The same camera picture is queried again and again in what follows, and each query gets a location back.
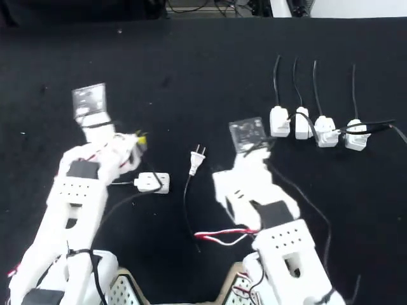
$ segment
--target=white electrical socket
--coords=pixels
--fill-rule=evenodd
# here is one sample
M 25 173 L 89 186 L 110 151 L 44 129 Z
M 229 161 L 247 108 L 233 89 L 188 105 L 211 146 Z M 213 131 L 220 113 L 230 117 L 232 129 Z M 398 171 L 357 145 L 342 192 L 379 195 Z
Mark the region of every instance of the white electrical socket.
M 168 194 L 170 191 L 170 175 L 168 173 L 156 173 L 157 177 L 163 184 L 162 188 L 155 192 L 156 194 Z M 134 186 L 140 192 L 148 192 L 160 187 L 153 173 L 140 173 L 138 179 L 134 179 Z

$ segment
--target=white wire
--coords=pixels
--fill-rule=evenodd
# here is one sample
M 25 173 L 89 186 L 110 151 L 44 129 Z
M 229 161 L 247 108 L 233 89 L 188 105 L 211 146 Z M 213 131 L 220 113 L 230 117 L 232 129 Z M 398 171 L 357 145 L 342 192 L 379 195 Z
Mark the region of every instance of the white wire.
M 241 237 L 239 237 L 237 240 L 231 242 L 231 243 L 225 243 L 215 237 L 211 237 L 211 236 L 203 236 L 202 239 L 203 240 L 210 240 L 210 241 L 215 241 L 216 243 L 222 245 L 222 246 L 234 246 L 236 245 L 238 242 L 240 242 L 241 240 L 243 240 L 245 237 L 247 236 L 247 234 L 243 234 Z
M 251 232 L 254 233 L 256 231 L 250 230 L 250 229 L 225 229 L 225 230 L 214 231 L 214 232 L 196 232 L 194 235 L 201 236 L 201 235 L 218 235 L 218 234 L 226 234 L 226 233 L 251 233 Z

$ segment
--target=black table surface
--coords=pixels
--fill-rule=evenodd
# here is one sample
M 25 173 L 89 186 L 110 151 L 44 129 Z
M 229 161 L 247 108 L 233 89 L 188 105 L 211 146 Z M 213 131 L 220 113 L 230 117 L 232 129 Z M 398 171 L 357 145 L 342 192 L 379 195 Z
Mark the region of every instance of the black table surface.
M 396 119 L 407 131 L 406 37 L 407 19 L 162 20 L 2 31 L 0 274 L 32 243 L 63 152 L 85 142 L 72 119 L 71 90 L 105 82 L 119 131 L 148 132 L 148 158 L 158 172 L 170 174 L 171 192 L 121 207 L 96 246 L 117 255 L 151 302 L 214 300 L 231 265 L 251 245 L 201 242 L 202 252 L 196 251 L 181 209 L 190 151 L 198 143 L 207 147 L 188 196 L 193 229 L 231 227 L 215 201 L 211 173 L 233 164 L 230 121 L 261 116 L 268 129 L 277 55 L 280 99 L 290 112 L 298 107 L 291 81 L 298 57 L 299 87 L 311 118 L 317 117 L 311 87 L 317 59 L 322 110 L 345 126 L 353 116 L 355 63 L 361 118 Z M 350 297 L 362 275 L 356 304 L 407 302 L 406 152 L 391 130 L 372 135 L 363 152 L 343 144 L 319 149 L 312 139 L 292 135 L 273 150 L 273 164 L 332 222 L 333 285 Z M 321 254 L 326 225 L 295 189 L 275 180 L 298 200 Z M 134 192 L 109 187 L 107 209 Z M 1 284 L 5 297 L 5 276 Z

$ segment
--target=white robotic hand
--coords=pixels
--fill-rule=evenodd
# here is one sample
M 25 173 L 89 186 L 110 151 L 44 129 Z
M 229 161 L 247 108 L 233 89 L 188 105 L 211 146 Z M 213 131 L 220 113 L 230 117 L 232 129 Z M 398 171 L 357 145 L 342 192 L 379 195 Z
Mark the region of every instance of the white robotic hand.
M 243 261 L 253 283 L 262 278 L 253 292 L 264 305 L 344 305 L 300 219 L 297 202 L 273 184 L 264 164 L 270 153 L 259 145 L 266 138 L 261 118 L 230 123 L 230 130 L 237 151 L 234 167 L 214 173 L 213 179 L 216 199 L 235 224 L 259 230 L 252 244 L 256 253 Z
M 67 151 L 46 201 L 47 209 L 32 245 L 10 282 L 12 305 L 99 304 L 90 251 L 107 201 L 107 186 L 121 174 L 135 170 L 144 152 L 145 138 L 116 133 L 104 108 L 104 85 L 74 91 L 76 116 L 88 143 Z M 109 252 L 95 251 L 100 287 L 105 294 L 118 269 Z

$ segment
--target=white power adapter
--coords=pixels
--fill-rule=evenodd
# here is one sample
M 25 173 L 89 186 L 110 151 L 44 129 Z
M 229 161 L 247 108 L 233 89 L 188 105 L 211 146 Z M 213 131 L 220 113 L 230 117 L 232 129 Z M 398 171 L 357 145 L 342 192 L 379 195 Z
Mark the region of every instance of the white power adapter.
M 361 123 L 360 119 L 352 119 L 348 123 L 348 126 L 355 125 Z M 366 125 L 360 125 L 360 126 L 355 126 L 355 127 L 350 127 L 348 128 L 348 131 L 350 132 L 365 132 L 367 130 Z M 362 151 L 367 143 L 368 143 L 368 138 L 370 137 L 370 133 L 366 135 L 350 135 L 346 134 L 345 135 L 345 147 L 349 149 L 353 149 L 355 151 Z
M 335 130 L 332 118 L 319 116 L 315 121 L 315 131 L 318 135 L 319 147 L 334 147 L 338 143 L 339 130 Z
M 156 175 L 160 179 L 163 186 L 155 193 L 168 194 L 170 191 L 170 175 L 168 173 L 156 173 Z M 143 193 L 158 189 L 160 184 L 153 173 L 140 173 L 139 178 L 134 179 L 134 186 L 136 186 L 138 190 Z
M 305 107 L 298 107 L 297 111 L 309 117 L 308 109 Z M 306 140 L 312 137 L 311 127 L 306 118 L 300 114 L 295 115 L 295 138 L 297 140 Z
M 287 137 L 290 133 L 288 111 L 281 106 L 275 106 L 270 111 L 270 133 L 272 137 Z

